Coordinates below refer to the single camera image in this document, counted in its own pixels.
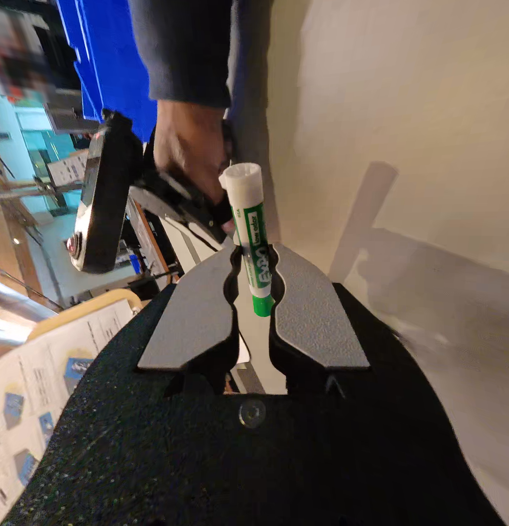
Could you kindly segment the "shiny metal tube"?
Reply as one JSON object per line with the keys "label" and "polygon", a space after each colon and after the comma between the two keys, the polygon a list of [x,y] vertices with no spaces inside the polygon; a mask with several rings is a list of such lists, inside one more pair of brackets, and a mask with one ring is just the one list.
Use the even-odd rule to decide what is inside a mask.
{"label": "shiny metal tube", "polygon": [[57,315],[0,282],[0,347],[23,345],[35,326]]}

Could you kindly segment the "paper sheet with pictures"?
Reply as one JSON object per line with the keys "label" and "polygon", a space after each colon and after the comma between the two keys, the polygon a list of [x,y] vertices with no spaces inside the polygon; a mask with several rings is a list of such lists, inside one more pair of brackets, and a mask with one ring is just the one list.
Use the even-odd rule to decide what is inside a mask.
{"label": "paper sheet with pictures", "polygon": [[0,522],[32,478],[82,376],[133,316],[120,301],[0,358]]}

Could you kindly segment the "tan wooden board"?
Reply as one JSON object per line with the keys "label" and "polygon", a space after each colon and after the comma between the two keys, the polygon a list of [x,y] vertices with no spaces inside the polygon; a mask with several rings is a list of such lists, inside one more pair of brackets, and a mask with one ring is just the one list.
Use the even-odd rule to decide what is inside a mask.
{"label": "tan wooden board", "polygon": [[78,319],[84,318],[87,315],[98,312],[120,301],[126,301],[134,315],[140,312],[145,306],[139,297],[131,290],[124,288],[113,289],[101,294],[100,296],[94,297],[93,299],[70,307],[52,318],[39,322],[28,335],[26,342],[37,339],[61,326],[75,322]]}

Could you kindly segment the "person's right forearm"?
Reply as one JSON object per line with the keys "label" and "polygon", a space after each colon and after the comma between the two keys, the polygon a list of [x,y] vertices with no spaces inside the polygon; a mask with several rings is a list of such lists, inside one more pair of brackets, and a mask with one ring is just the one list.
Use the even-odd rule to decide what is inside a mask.
{"label": "person's right forearm", "polygon": [[129,1],[154,101],[226,109],[232,1]]}

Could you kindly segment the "person's right hand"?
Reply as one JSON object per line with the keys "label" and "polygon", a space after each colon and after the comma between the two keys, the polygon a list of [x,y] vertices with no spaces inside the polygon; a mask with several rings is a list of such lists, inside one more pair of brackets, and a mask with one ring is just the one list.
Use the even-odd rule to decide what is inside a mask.
{"label": "person's right hand", "polygon": [[231,100],[204,102],[159,99],[153,158],[160,174],[188,182],[209,205],[226,232],[234,228],[227,193],[220,182],[230,166],[231,143],[224,137],[224,116]]}

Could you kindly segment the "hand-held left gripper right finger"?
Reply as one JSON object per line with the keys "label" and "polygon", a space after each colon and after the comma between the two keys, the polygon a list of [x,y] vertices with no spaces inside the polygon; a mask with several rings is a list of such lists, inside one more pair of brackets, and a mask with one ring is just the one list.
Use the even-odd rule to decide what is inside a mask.
{"label": "hand-held left gripper right finger", "polygon": [[288,393],[327,393],[340,375],[370,363],[333,283],[282,243],[270,251],[270,360]]}

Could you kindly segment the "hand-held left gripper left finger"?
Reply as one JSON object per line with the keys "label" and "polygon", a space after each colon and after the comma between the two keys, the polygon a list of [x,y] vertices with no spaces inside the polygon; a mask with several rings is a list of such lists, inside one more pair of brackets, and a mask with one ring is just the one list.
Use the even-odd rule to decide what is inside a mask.
{"label": "hand-held left gripper left finger", "polygon": [[144,372],[199,375],[224,393],[240,353],[238,296],[241,248],[224,246],[178,282],[138,362]]}

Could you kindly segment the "green whiteboard marker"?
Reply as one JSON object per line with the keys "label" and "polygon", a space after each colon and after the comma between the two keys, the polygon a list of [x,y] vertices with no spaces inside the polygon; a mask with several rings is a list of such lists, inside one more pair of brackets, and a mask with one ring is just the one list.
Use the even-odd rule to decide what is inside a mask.
{"label": "green whiteboard marker", "polygon": [[239,246],[252,295],[253,311],[262,318],[271,314],[272,275],[269,266],[269,242],[262,169],[250,162],[226,168],[220,177],[232,209]]}

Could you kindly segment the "blue plastic bin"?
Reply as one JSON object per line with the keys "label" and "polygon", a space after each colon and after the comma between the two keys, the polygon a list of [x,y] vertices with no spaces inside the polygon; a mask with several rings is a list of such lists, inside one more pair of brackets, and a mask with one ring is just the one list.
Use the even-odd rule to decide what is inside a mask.
{"label": "blue plastic bin", "polygon": [[82,115],[102,121],[102,110],[131,119],[147,142],[157,118],[149,78],[138,54],[128,1],[57,1],[74,69],[81,83]]}

